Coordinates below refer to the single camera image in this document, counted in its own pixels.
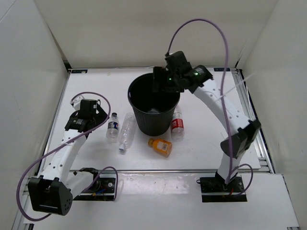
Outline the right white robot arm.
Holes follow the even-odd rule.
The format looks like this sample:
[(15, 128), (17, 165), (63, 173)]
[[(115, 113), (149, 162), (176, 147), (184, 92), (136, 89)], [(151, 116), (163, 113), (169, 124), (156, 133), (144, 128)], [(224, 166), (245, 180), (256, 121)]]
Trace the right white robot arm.
[(165, 67), (153, 68), (153, 92), (190, 91), (211, 110), (228, 134), (220, 144), (223, 156), (215, 174), (217, 189), (225, 192), (233, 185), (241, 159), (260, 130), (260, 121), (251, 120), (222, 97), (222, 88), (208, 69), (203, 65), (192, 67), (182, 51), (166, 56), (165, 61)]

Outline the front aluminium rail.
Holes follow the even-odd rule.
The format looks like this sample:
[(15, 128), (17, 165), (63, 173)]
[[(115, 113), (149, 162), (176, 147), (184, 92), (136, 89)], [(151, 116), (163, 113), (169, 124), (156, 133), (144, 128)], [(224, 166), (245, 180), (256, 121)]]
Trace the front aluminium rail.
[[(260, 169), (253, 169), (254, 173), (262, 173), (266, 171), (262, 171)], [(79, 170), (70, 170), (70, 173), (72, 172), (78, 172)], [(250, 173), (250, 169), (241, 169), (238, 170), (240, 173)], [(114, 170), (112, 169), (106, 169), (106, 172), (113, 173)], [(216, 170), (214, 169), (189, 169), (189, 170), (117, 170), (118, 173), (215, 173)]]

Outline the red label clear bottle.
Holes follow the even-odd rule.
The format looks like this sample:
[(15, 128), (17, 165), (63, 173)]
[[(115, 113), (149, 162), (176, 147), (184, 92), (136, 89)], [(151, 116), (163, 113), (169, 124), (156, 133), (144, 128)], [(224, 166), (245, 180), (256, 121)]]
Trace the red label clear bottle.
[(182, 112), (179, 105), (175, 107), (170, 127), (172, 140), (175, 142), (182, 141), (185, 135), (185, 130)]

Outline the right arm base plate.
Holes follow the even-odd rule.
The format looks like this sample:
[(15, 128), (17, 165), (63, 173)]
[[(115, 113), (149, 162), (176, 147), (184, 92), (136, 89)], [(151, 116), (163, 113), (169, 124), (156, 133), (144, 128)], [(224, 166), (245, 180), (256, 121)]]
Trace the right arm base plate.
[(247, 202), (240, 176), (228, 185), (220, 184), (215, 177), (201, 177), (196, 183), (201, 186), (203, 203)]

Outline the black plastic waste bin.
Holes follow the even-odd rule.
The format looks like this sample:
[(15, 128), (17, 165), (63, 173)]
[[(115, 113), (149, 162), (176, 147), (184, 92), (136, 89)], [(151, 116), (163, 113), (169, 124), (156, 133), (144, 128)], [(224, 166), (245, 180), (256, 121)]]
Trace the black plastic waste bin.
[(128, 88), (128, 101), (141, 132), (148, 136), (164, 134), (180, 100), (180, 93), (153, 92), (153, 74), (137, 77)]

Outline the small clear black-cap bottle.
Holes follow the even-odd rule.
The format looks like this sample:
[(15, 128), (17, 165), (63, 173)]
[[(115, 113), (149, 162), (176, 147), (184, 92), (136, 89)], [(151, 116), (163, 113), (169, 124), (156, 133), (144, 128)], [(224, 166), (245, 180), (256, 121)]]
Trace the small clear black-cap bottle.
[(108, 120), (106, 138), (110, 143), (116, 143), (119, 135), (118, 114), (113, 112)]

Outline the right aluminium frame rail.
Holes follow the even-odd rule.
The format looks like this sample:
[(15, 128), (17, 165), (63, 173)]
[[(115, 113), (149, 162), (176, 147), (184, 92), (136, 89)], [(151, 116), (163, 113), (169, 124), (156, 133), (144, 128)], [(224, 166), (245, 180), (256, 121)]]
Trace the right aluminium frame rail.
[(260, 161), (260, 169), (257, 172), (275, 173), (274, 166), (271, 160), (270, 151), (264, 137), (262, 126), (260, 124), (254, 103), (252, 101), (251, 94), (249, 92), (247, 81), (255, 77), (257, 71), (254, 71), (246, 76), (243, 74), (243, 70), (234, 69), (231, 71), (233, 74), (235, 89), (238, 92), (240, 101), (243, 106), (243, 111), (250, 121), (253, 123), (252, 127), (256, 130), (253, 135), (253, 145), (255, 147), (258, 159)]

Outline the tall clear crushed bottle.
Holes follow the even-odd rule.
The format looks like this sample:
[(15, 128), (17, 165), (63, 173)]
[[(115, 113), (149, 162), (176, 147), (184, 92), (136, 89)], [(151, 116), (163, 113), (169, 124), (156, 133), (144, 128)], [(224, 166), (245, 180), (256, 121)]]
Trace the tall clear crushed bottle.
[(118, 139), (120, 151), (124, 152), (131, 146), (135, 134), (136, 125), (137, 122), (134, 113), (127, 113)]

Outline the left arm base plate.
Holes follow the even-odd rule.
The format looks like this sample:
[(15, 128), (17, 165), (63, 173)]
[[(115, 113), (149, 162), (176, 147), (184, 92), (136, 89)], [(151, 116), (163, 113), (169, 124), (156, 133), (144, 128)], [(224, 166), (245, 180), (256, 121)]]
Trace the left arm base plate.
[(114, 201), (116, 177), (100, 177), (94, 187), (74, 198), (74, 201)]

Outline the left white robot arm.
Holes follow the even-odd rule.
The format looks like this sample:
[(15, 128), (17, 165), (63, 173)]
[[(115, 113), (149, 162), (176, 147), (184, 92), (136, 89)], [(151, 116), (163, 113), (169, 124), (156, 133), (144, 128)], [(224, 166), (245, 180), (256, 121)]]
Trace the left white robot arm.
[(100, 188), (100, 179), (92, 173), (82, 171), (70, 178), (69, 172), (91, 130), (107, 121), (108, 115), (99, 100), (80, 98), (72, 105), (75, 111), (64, 127), (63, 147), (55, 152), (42, 173), (28, 183), (34, 211), (65, 216), (73, 199), (84, 189), (95, 192)]

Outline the orange juice bottle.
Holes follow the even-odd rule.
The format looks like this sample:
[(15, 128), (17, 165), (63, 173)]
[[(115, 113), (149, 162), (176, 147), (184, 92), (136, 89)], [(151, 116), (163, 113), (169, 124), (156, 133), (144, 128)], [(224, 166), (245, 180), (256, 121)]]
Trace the orange juice bottle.
[(173, 147), (172, 143), (169, 141), (153, 138), (149, 139), (148, 146), (165, 157), (168, 157), (170, 155)]

